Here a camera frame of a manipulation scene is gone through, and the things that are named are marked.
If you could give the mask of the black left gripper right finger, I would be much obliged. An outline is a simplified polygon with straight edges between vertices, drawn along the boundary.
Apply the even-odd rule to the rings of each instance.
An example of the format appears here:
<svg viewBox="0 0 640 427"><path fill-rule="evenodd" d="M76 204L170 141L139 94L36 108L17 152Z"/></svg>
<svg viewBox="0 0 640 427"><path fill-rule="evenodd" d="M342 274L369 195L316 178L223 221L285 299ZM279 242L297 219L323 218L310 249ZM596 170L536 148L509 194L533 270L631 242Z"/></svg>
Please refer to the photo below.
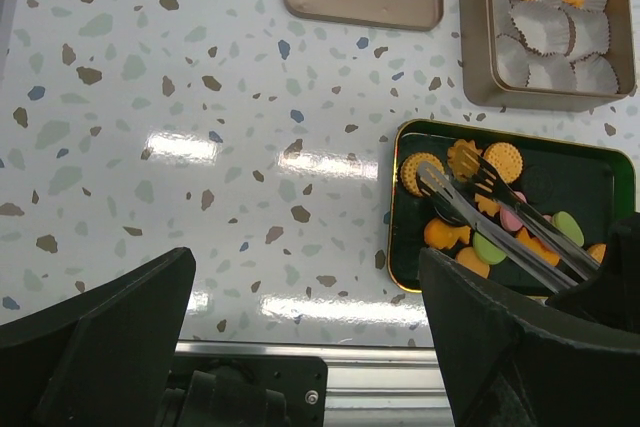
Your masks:
<svg viewBox="0 0 640 427"><path fill-rule="evenodd" d="M455 425L638 425L638 335L544 306L431 248L419 266Z"/></svg>

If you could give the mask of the orange dotted round cookie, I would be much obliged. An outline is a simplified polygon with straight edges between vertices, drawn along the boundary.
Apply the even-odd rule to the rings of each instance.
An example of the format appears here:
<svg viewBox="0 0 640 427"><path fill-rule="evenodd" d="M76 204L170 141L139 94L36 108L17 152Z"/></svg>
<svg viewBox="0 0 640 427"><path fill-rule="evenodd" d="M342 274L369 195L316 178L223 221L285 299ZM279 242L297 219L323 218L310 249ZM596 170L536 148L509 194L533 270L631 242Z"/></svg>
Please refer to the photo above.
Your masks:
<svg viewBox="0 0 640 427"><path fill-rule="evenodd" d="M400 177L406 190L415 197L423 196L417 184L417 168L423 162L432 164L441 174L445 173L442 162L435 155L427 152L409 155L401 165Z"/></svg>

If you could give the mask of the black sandwich cookie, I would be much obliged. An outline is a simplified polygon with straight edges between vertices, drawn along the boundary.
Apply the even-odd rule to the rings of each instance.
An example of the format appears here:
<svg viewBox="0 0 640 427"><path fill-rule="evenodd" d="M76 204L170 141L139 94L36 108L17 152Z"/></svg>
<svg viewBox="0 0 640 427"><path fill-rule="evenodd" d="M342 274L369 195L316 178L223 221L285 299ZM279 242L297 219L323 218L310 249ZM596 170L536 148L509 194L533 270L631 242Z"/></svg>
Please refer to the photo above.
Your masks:
<svg viewBox="0 0 640 427"><path fill-rule="evenodd" d="M552 197L555 189L551 173L540 165L532 165L523 172L520 186L530 203L545 202Z"/></svg>

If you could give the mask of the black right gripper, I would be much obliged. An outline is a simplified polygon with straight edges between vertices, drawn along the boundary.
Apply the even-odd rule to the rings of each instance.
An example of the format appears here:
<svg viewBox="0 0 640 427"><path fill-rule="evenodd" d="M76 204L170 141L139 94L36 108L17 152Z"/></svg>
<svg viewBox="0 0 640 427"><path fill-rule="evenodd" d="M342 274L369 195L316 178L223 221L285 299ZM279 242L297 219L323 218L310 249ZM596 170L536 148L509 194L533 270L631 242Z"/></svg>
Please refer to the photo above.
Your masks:
<svg viewBox="0 0 640 427"><path fill-rule="evenodd" d="M590 280L558 293L547 305L583 320L639 331L639 214L614 223L603 261Z"/></svg>

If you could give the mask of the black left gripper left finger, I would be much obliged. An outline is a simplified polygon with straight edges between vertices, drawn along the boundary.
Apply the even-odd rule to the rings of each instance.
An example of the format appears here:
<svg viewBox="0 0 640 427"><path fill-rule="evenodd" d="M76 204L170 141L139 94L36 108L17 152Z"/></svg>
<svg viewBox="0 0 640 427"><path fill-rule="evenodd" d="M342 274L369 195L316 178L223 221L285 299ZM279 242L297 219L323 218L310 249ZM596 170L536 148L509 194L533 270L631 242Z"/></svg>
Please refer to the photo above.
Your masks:
<svg viewBox="0 0 640 427"><path fill-rule="evenodd" d="M195 272L174 248L2 325L2 425L153 425Z"/></svg>

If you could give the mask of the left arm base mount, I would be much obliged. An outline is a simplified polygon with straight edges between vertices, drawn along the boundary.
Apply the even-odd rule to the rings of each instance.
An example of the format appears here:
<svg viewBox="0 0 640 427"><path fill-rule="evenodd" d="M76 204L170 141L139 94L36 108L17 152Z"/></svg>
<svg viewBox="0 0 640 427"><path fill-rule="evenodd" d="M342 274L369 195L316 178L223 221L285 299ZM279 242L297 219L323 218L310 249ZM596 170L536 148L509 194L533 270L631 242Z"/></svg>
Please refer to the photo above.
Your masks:
<svg viewBox="0 0 640 427"><path fill-rule="evenodd" d="M178 355L156 426L321 426L328 366L319 357Z"/></svg>

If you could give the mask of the silver metal tongs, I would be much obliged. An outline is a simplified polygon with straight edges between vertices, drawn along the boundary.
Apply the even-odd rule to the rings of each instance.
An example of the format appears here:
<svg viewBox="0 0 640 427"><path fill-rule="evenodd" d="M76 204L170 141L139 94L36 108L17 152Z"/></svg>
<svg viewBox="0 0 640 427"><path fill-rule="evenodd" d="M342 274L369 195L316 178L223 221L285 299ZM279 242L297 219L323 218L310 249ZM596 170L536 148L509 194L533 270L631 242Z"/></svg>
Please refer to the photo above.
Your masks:
<svg viewBox="0 0 640 427"><path fill-rule="evenodd" d="M425 242L436 250L453 250L462 265L486 275L506 261L518 265L551 292L595 276L599 263L582 248L584 236L575 219L561 211L545 218L508 185L518 178L523 159L509 143L490 146L505 160L493 166L471 141L448 149L447 173L428 152L411 155L401 168L402 181L416 195L431 198L437 213L425 229Z"/></svg>

